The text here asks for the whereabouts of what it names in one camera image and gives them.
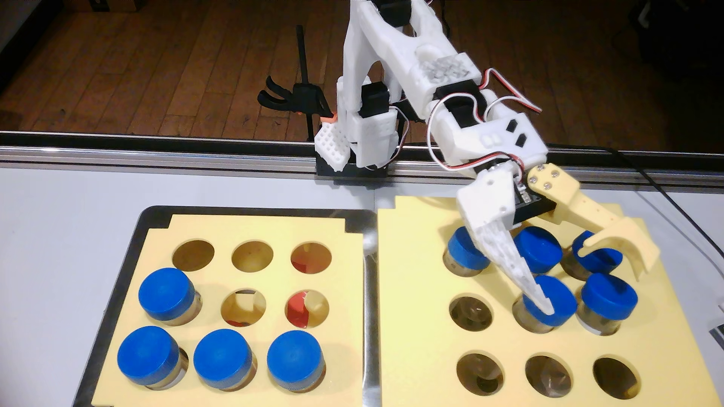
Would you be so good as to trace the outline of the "white gripper with motor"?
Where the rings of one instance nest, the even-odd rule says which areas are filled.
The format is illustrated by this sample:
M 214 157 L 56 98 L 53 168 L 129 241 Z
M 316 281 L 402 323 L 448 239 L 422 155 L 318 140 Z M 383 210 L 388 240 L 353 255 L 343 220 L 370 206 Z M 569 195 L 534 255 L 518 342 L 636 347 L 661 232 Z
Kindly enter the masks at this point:
M 494 104 L 490 90 L 450 92 L 429 103 L 431 157 L 447 171 L 473 180 L 456 194 L 457 208 L 474 245 L 545 315 L 555 310 L 520 255 L 510 230 L 545 214 L 592 232 L 578 250 L 603 248 L 624 255 L 636 280 L 660 261 L 660 249 L 633 218 L 617 215 L 588 197 L 581 184 L 553 163 L 526 113 Z

